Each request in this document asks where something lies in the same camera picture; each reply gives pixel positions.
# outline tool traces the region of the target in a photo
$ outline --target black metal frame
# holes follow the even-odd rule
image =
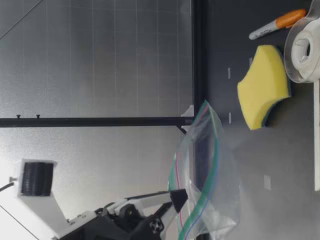
[[[187,126],[193,117],[0,118],[0,128]]]
[[[191,0],[192,2],[192,47],[193,47],[193,104],[197,113],[208,92],[208,60],[207,60],[207,0]],[[203,185],[203,172],[195,170],[195,185]],[[203,234],[196,240],[209,240],[209,234]]]
[[[204,101],[206,85],[206,66],[203,41],[204,18],[202,14],[205,0],[191,0],[192,11],[192,49],[193,49],[193,104],[195,113]],[[129,126],[177,126],[186,133],[182,126],[191,125],[193,117],[86,117],[86,118],[0,118],[0,128],[40,128],[40,127],[129,127]]]

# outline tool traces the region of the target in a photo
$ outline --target orange marker cap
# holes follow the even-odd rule
[[[275,24],[279,29],[286,28],[295,24],[297,21],[306,16],[306,14],[307,11],[305,9],[294,10],[281,17],[278,17],[275,20]]]

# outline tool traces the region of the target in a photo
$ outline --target white tape dispenser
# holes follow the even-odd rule
[[[320,0],[313,0],[309,13],[291,29],[284,47],[284,65],[296,83],[320,79]]]

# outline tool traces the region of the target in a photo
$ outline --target sponge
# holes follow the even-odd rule
[[[291,95],[285,66],[276,47],[258,46],[237,90],[246,124],[251,130],[262,128],[271,108]]]

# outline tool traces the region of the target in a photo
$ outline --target screw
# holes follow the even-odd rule
[[[12,182],[14,182],[14,181],[17,181],[18,180],[18,178],[16,178],[16,177],[9,177],[9,183],[12,183]]]

